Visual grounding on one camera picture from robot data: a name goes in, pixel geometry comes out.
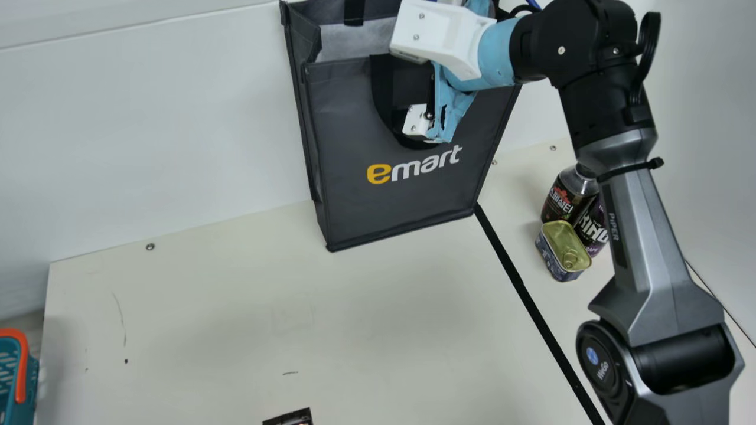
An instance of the blue can label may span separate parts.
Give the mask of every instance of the blue can label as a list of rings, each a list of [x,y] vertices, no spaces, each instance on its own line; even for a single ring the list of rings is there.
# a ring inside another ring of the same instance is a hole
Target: blue can label
[[[573,281],[583,274],[582,270],[567,271],[562,267],[562,264],[556,258],[556,255],[554,255],[551,245],[549,245],[549,242],[546,240],[546,235],[544,235],[543,231],[538,234],[538,239],[535,240],[535,246],[538,248],[538,251],[541,252],[541,256],[543,256],[544,261],[546,262],[546,267],[551,271],[551,275],[558,281]]]

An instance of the small black object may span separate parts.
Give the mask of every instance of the small black object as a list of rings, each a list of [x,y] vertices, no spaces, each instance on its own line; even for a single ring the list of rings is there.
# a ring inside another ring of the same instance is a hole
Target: small black object
[[[620,174],[625,174],[626,172],[637,171],[639,169],[657,169],[663,165],[664,165],[664,160],[662,158],[656,157],[646,163],[634,164],[631,166],[625,166],[618,169],[613,169],[610,172],[605,172],[604,174],[600,175],[596,179],[596,181],[598,181],[599,183],[603,183],[612,177],[616,177]]]
[[[293,411],[262,421],[262,425],[313,425],[310,408]]]

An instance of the black beverage can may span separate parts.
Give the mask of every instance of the black beverage can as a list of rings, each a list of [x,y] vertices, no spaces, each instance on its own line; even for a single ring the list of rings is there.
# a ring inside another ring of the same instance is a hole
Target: black beverage can
[[[580,215],[575,223],[575,233],[585,246],[588,255],[595,257],[609,242],[609,232],[606,230],[606,211],[601,202],[601,196],[596,197],[588,209]]]
[[[575,225],[598,193],[599,184],[589,169],[581,164],[565,169],[551,185],[541,209],[541,221],[565,220]]]

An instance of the black tape line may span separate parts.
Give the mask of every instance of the black tape line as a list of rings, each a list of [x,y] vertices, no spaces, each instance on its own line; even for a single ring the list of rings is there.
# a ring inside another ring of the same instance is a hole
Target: black tape line
[[[541,315],[540,311],[538,311],[538,307],[535,305],[535,301],[533,301],[533,298],[530,296],[528,289],[525,287],[525,283],[522,282],[522,278],[517,272],[517,268],[512,262],[509,254],[507,254],[507,251],[504,249],[504,245],[501,244],[501,240],[499,240],[498,235],[496,235],[496,231],[494,231],[493,226],[491,226],[491,222],[488,221],[488,217],[485,216],[485,212],[483,211],[483,208],[480,206],[480,204],[476,204],[475,206],[475,217],[478,219],[478,223],[480,223],[481,227],[483,228],[486,237],[488,237],[488,242],[491,243],[491,246],[494,248],[494,252],[496,252],[496,255],[499,257],[499,261],[504,267],[504,271],[506,271],[507,276],[510,277],[512,286],[515,288],[515,291],[517,291],[517,295],[519,295],[522,304],[525,306],[525,309],[528,310],[530,319],[535,324],[538,332],[540,332],[541,336],[544,338],[544,342],[549,347],[551,355],[554,357],[554,360],[556,360],[559,368],[562,369],[562,373],[564,374],[565,379],[567,379],[570,387],[572,387],[572,391],[575,393],[575,396],[578,397],[578,401],[583,406],[583,410],[585,410],[585,413],[588,415],[590,422],[593,425],[605,425],[604,420],[599,414],[599,411],[590,400],[590,396],[585,391],[583,384],[580,382],[578,375],[569,364],[567,356],[565,356],[565,353],[562,351],[562,347],[559,346],[559,343],[556,341],[554,334],[551,333],[551,329],[549,328],[549,325],[546,324],[544,316]]]

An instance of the white wall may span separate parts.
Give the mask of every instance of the white wall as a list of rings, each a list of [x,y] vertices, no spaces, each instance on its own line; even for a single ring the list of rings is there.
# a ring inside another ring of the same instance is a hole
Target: white wall
[[[0,48],[267,0],[0,0]]]
[[[654,176],[683,253],[756,339],[756,2],[664,0],[646,83]]]
[[[52,260],[309,198],[278,5],[0,50],[0,318]]]

